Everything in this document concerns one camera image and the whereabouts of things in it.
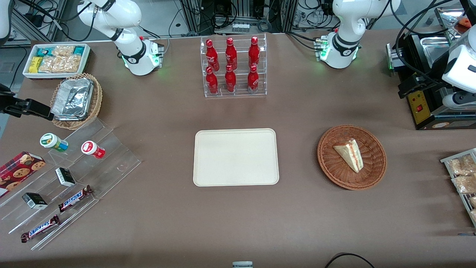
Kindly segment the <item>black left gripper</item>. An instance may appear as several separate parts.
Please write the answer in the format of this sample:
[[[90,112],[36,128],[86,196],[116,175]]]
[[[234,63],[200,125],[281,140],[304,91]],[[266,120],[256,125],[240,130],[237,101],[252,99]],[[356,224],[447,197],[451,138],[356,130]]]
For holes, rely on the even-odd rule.
[[[442,76],[447,69],[449,56],[439,56],[430,65],[429,56],[417,56],[416,68],[419,70],[417,76],[409,76],[398,85],[398,96],[405,98],[415,90],[425,92],[427,90],[439,90],[441,88],[451,88],[451,85],[444,82]]]

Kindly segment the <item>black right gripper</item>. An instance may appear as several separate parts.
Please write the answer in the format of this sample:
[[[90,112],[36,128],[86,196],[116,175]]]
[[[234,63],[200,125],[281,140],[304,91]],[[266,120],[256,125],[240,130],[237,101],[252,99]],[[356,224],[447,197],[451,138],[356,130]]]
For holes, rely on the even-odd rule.
[[[0,85],[0,112],[3,114],[34,115],[52,121],[51,107],[34,99],[21,100],[14,97],[14,93],[7,86]]]

